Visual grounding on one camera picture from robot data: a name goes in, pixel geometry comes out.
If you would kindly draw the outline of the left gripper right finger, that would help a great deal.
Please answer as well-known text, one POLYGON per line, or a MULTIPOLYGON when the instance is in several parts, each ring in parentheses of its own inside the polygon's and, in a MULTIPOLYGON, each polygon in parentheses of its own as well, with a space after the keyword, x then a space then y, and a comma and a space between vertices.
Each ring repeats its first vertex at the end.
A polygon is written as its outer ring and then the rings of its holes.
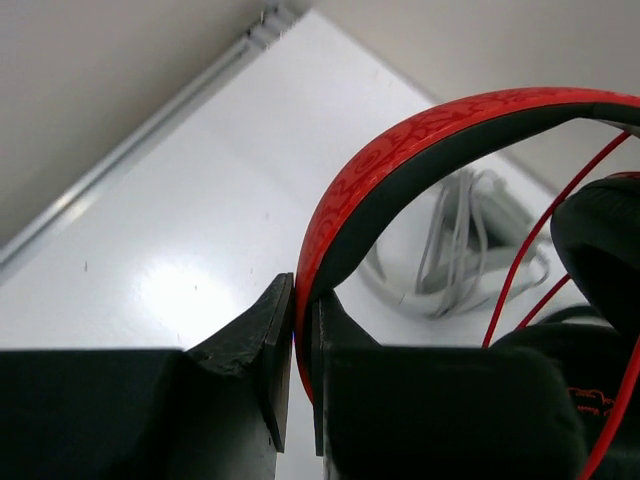
POLYGON ((527 348, 383 346, 335 295, 310 310, 316 449, 328 479, 574 479, 582 424, 527 348))

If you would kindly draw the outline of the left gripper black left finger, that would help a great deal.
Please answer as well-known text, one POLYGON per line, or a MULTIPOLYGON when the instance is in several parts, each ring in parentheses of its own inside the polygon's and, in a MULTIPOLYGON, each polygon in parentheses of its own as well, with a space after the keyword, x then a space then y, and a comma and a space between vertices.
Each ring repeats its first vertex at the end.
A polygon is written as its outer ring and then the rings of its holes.
POLYGON ((271 479, 284 449, 293 277, 189 350, 1 355, 5 479, 271 479))

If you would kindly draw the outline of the red black headphones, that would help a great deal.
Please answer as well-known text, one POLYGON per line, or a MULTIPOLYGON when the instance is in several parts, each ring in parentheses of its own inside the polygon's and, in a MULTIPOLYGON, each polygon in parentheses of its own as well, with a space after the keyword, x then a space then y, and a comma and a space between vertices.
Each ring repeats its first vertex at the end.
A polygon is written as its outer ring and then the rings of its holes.
MULTIPOLYGON (((297 266, 295 345, 314 411, 310 310, 364 259, 419 194, 471 162, 577 119, 639 132, 639 100, 616 92, 540 87, 493 91, 418 113, 360 150, 311 218, 297 266)), ((527 348, 560 372, 582 424, 586 460, 574 479, 639 475, 639 175, 587 182, 578 174, 540 218, 573 282, 604 324, 534 323, 487 334, 478 347, 527 348)))

